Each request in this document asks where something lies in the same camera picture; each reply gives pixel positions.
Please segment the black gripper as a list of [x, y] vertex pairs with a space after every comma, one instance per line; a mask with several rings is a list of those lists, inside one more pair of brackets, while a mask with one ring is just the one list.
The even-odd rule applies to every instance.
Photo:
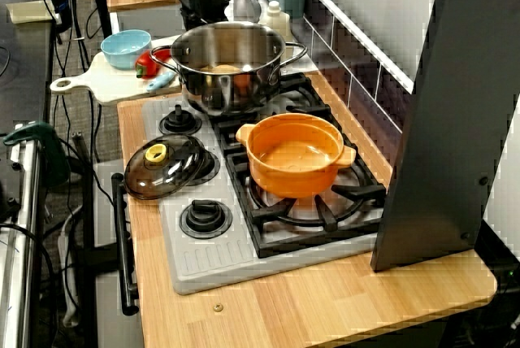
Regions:
[[[184, 28], [186, 31], [222, 21], [222, 16], [229, 0], [179, 0], [182, 12]], [[198, 15], [217, 15], [212, 17], [201, 17]]]

